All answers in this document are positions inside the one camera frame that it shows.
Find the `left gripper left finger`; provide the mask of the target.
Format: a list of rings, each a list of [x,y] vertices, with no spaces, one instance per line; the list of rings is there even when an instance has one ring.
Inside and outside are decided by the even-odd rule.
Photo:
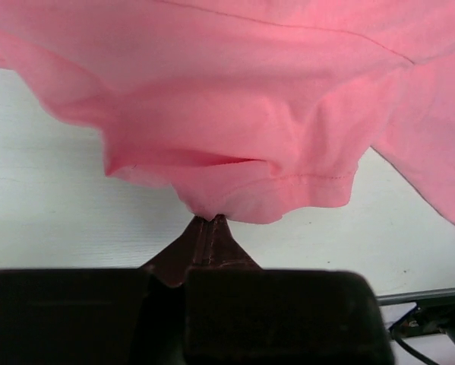
[[[188,269],[203,261],[208,221],[194,217],[184,232],[141,266],[167,287],[180,287]]]

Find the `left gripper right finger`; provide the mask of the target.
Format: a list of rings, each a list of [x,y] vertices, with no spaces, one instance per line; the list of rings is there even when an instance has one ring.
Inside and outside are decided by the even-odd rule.
[[[202,265],[209,268],[261,270],[235,241],[225,216],[217,215],[207,224]]]

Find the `pink t shirt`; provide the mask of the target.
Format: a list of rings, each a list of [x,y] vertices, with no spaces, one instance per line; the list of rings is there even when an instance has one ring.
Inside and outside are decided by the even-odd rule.
[[[373,148],[455,224],[455,1],[0,1],[0,67],[201,217],[345,205]]]

